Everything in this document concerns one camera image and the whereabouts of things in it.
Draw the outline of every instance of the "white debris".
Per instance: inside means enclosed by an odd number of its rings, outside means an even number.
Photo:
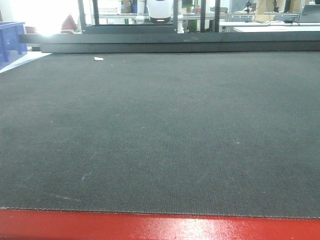
[[[94,60],[95,60],[95,61],[103,61],[104,58],[103,58],[103,57],[97,57],[97,56],[95,56],[95,57],[94,57]]]

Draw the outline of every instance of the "white table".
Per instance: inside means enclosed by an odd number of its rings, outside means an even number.
[[[236,32],[256,33],[256,32],[304,32],[320,31],[320,26],[287,26],[287,25],[270,25],[270,26],[240,26],[233,28]]]
[[[219,25],[222,27],[268,27],[268,26],[312,27],[312,26],[320,26],[320,22],[284,23],[283,21],[271,21],[271,22],[223,21],[223,22],[220,22]]]

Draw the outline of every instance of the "bright light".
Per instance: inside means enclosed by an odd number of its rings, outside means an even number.
[[[77,0],[10,0],[13,19],[36,27],[39,34],[49,36],[61,32],[61,26],[69,14],[77,23],[79,17]]]

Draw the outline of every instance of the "metal pole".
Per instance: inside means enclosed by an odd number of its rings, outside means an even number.
[[[94,14],[94,25],[99,26],[99,7],[98,7],[98,0],[92,0],[93,2],[93,14]]]
[[[214,7],[214,32],[218,33],[220,28],[220,0],[215,0]]]
[[[173,28],[178,31],[178,0],[173,1]]]
[[[85,14],[85,7],[84,7],[83,0],[78,0],[78,8],[79,8],[81,29],[82,31],[85,31],[87,27],[87,23],[86,23],[86,14]]]
[[[204,33],[205,30],[205,24],[206,24],[206,6],[207,1],[201,0],[201,11],[200,11],[200,33]]]

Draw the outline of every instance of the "red table edge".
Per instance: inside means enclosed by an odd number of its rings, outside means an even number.
[[[320,219],[0,209],[6,240],[315,240]]]

